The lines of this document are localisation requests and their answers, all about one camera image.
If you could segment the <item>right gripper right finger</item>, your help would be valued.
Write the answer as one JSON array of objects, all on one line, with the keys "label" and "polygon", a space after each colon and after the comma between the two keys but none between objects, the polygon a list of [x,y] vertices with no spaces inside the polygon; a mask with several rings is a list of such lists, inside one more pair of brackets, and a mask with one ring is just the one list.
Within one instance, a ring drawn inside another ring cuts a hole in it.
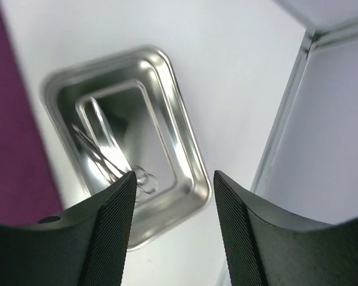
[{"label": "right gripper right finger", "polygon": [[214,194],[232,285],[358,285],[358,218],[297,215],[219,170]]}]

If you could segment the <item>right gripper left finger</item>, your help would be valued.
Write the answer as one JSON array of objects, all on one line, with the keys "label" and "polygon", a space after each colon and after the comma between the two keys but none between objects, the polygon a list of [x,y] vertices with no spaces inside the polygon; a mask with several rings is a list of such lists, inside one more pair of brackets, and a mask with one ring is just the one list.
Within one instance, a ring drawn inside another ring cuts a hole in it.
[{"label": "right gripper left finger", "polygon": [[0,224],[0,285],[120,285],[137,179],[34,224]]}]

